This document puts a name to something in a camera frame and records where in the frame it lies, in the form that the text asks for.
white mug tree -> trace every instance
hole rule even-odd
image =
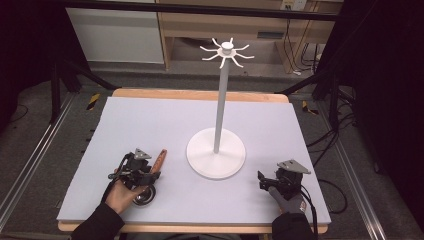
[[[234,57],[240,56],[249,59],[254,56],[246,57],[237,53],[249,45],[235,49],[232,43],[233,38],[229,42],[223,42],[222,45],[219,45],[215,39],[212,41],[219,47],[218,49],[206,49],[202,46],[200,48],[209,52],[217,52],[216,55],[202,58],[202,60],[209,61],[218,56],[222,57],[216,125],[215,128],[201,130],[190,139],[187,145],[187,159],[190,166],[200,175],[209,179],[225,179],[237,173],[246,159],[246,149],[241,139],[233,132],[222,128],[230,70],[229,59],[232,59],[237,66],[243,67]]]

round white base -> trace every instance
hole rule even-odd
[[[234,175],[244,164],[246,149],[241,139],[226,129],[221,131],[219,152],[214,153],[215,128],[196,133],[187,145],[190,166],[210,179],[224,179]]]

light gray board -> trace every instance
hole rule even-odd
[[[257,171],[272,178],[277,162],[293,158],[312,171],[305,175],[303,184],[317,208],[318,222],[329,223],[291,104],[227,102],[223,126],[244,142],[245,165],[236,175],[221,181],[205,179],[190,168],[186,145],[195,133],[214,126],[216,104],[109,98],[58,220],[85,220],[99,203],[109,182],[107,175],[124,154],[140,147],[153,158],[162,148],[168,155],[155,184],[156,198],[148,206],[132,206],[123,214],[127,222],[269,224],[279,215],[278,206],[259,189]],[[312,222],[310,208],[307,217]]]

wooden table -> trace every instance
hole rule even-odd
[[[190,99],[190,100],[216,100],[218,92],[191,91],[191,90],[162,90],[162,89],[118,89],[113,97],[128,98],[160,98],[160,99]],[[227,101],[249,102],[280,102],[289,103],[287,96],[277,94],[253,92],[227,92]],[[81,222],[59,221],[58,226],[62,231],[73,231]],[[325,233],[327,224],[319,224],[318,232]],[[271,233],[271,224],[268,226],[243,226],[228,224],[213,225],[181,225],[181,224],[126,224],[121,232],[171,232],[171,233]]]

white cabinet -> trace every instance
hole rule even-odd
[[[72,8],[67,11],[88,61],[164,63],[155,12]]]

